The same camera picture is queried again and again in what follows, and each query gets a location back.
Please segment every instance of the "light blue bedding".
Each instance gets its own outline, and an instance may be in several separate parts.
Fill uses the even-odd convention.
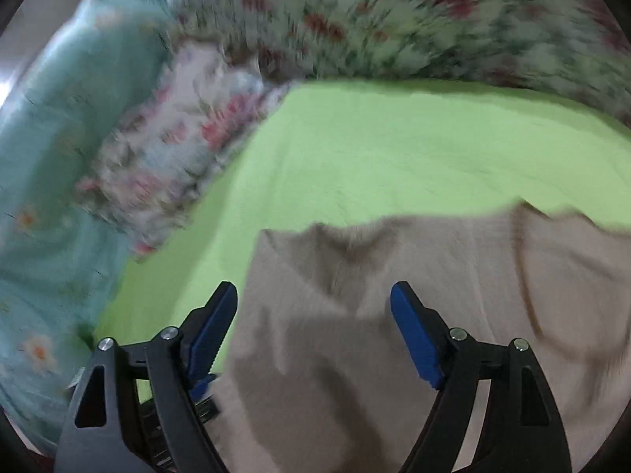
[[[52,453],[127,237],[73,187],[168,58],[164,0],[84,0],[0,110],[0,405]]]

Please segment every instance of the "blue gripper pad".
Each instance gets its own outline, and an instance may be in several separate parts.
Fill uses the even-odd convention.
[[[194,309],[182,324],[186,341],[191,337],[182,358],[187,359],[186,372],[191,385],[206,378],[236,313],[237,289],[223,281],[206,306]]]
[[[432,388],[440,389],[445,376],[441,369],[437,345],[422,324],[414,309],[414,301],[406,293],[406,288],[411,291],[406,282],[398,282],[392,287],[390,310],[408,346],[409,355],[419,377],[426,380]]]

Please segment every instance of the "tan cloth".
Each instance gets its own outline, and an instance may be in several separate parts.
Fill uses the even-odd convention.
[[[477,219],[265,231],[209,428],[232,473],[396,473],[435,397],[389,311],[408,281],[450,327],[532,345],[578,471],[631,397],[631,239],[526,205]],[[488,392],[480,384],[478,394]],[[478,396],[457,467],[484,418]]]

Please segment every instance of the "green bed sheet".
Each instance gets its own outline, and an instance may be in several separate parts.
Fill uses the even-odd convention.
[[[628,133],[583,105],[531,91],[439,81],[304,84],[211,187],[191,225],[127,265],[98,335],[146,340],[181,323],[223,279],[242,289],[264,228],[475,215],[519,199],[630,225]]]

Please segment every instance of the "floral blanket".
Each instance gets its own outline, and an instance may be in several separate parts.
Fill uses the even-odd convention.
[[[307,75],[476,80],[631,125],[631,47],[602,0],[166,0],[182,27]]]
[[[130,232],[137,255],[152,252],[288,87],[264,81],[256,58],[231,66],[215,44],[184,43],[77,184],[83,205]]]

